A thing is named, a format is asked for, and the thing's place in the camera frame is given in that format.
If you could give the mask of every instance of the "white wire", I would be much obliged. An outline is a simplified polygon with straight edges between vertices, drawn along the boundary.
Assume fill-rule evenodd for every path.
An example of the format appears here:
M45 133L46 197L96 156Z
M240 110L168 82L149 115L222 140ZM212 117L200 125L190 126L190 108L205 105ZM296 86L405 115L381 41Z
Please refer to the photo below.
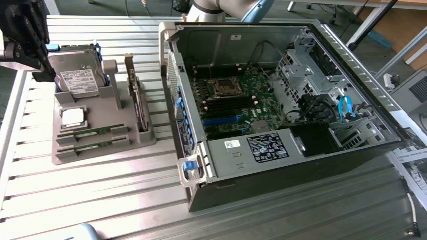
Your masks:
M412 196L409 193L406 193L406 197L408 197L408 201L410 202L413 223L416 223L414 205L413 205L413 200L412 200Z

